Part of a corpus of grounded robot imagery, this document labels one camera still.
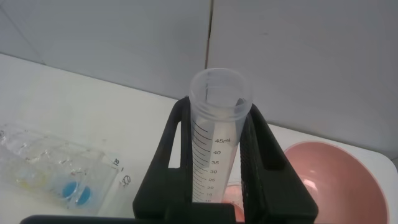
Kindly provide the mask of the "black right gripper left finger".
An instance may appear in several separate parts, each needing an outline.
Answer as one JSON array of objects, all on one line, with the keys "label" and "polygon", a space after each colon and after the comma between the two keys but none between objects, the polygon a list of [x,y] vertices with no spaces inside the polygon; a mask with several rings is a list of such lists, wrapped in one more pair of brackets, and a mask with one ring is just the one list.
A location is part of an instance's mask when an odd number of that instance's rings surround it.
[{"label": "black right gripper left finger", "polygon": [[[140,220],[162,220],[172,204],[192,202],[192,135],[188,97],[178,100],[169,115],[154,157],[132,203]],[[181,125],[180,166],[170,168],[177,126]]]}]

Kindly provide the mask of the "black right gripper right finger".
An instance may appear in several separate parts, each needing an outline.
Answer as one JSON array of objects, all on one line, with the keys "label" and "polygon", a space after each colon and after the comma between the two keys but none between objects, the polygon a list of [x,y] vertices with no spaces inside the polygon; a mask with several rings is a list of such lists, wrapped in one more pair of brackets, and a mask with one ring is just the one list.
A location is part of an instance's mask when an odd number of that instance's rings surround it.
[{"label": "black right gripper right finger", "polygon": [[246,223],[315,222],[318,206],[256,105],[245,119],[240,163]]}]

